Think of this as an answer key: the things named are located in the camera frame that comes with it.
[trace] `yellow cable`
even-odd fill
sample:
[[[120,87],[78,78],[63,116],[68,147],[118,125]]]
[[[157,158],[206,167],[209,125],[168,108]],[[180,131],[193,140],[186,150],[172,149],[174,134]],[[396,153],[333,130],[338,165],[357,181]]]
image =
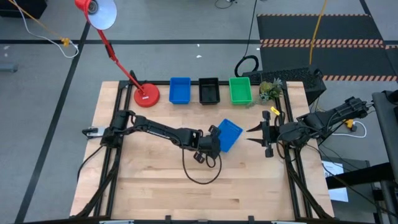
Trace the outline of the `yellow cable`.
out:
[[[65,47],[68,47],[69,45],[69,38],[63,38],[60,34],[50,30],[49,28],[47,28],[43,23],[41,23],[40,21],[38,21],[37,19],[35,19],[33,16],[31,16],[27,11],[25,11],[23,8],[21,8],[20,6],[18,6],[13,0],[8,0],[11,4],[15,5],[15,7],[17,7],[18,9],[20,9],[25,15],[29,16],[31,19],[33,19],[36,23],[38,23],[40,26],[42,26],[47,32],[58,36],[58,38],[63,42],[63,45]]]
[[[313,32],[313,36],[312,36],[312,41],[311,41],[311,49],[310,49],[310,65],[312,63],[312,50],[313,50],[313,44],[315,42],[315,37],[317,36],[317,32],[318,32],[318,27],[319,27],[319,23],[321,22],[321,18],[323,16],[323,11],[326,8],[326,4],[327,4],[328,0],[325,0],[325,2],[323,3],[323,7],[322,7],[322,11],[319,14],[318,17],[318,22],[317,22],[317,26],[315,27],[315,31]]]

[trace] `lamp shade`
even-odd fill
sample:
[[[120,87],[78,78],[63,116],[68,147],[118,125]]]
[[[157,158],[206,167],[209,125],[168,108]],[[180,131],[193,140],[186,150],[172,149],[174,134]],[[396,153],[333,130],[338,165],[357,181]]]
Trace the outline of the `lamp shade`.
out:
[[[75,0],[75,4],[84,12],[87,21],[99,30],[110,28],[118,14],[113,0]]]

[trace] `paper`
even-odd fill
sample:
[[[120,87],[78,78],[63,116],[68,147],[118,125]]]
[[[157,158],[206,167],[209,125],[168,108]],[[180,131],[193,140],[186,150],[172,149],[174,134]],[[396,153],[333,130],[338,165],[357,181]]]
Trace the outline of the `paper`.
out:
[[[342,174],[344,172],[343,165],[339,163],[332,163],[327,161],[322,161],[323,165],[331,172],[333,175]],[[325,177],[330,177],[331,174],[323,169]],[[340,202],[348,202],[347,188],[333,189],[329,190],[329,195],[331,200],[336,200]]]

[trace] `red desk lamp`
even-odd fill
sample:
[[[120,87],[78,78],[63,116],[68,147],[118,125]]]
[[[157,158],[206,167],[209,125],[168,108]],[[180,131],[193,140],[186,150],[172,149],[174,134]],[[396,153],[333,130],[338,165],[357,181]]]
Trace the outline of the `red desk lamp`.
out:
[[[153,84],[140,85],[137,80],[120,64],[116,58],[112,45],[106,39],[104,32],[110,28],[115,20],[118,10],[113,0],[75,0],[77,8],[82,10],[87,21],[98,31],[101,40],[104,42],[106,51],[112,61],[129,77],[133,84],[137,87],[134,92],[134,100],[141,107],[150,107],[155,105],[160,98],[158,88]]]

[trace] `green bin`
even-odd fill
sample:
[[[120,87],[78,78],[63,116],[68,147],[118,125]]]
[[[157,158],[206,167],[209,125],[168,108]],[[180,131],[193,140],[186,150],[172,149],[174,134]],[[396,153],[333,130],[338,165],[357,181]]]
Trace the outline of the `green bin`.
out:
[[[246,105],[253,100],[248,77],[229,78],[229,92],[234,105]]]

